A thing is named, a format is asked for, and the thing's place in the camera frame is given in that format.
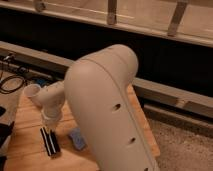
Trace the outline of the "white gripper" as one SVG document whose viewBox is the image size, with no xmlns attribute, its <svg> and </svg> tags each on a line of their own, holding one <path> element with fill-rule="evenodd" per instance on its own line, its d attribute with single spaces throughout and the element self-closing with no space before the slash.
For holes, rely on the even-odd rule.
<svg viewBox="0 0 213 171">
<path fill-rule="evenodd" d="M 59 121 L 62 118 L 62 113 L 61 112 L 50 112 L 50 113 L 45 113 L 43 112 L 41 114 L 42 122 L 44 126 L 51 131 L 55 131 Z"/>
</svg>

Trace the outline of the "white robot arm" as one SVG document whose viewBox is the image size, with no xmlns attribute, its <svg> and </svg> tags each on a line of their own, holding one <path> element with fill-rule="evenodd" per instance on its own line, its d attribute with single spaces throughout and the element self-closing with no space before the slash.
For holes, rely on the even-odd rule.
<svg viewBox="0 0 213 171">
<path fill-rule="evenodd" d="M 137 70 L 136 54 L 120 44 L 76 60 L 37 96 L 45 126 L 54 128 L 68 104 L 101 171 L 160 171 L 128 99 Z"/>
</svg>

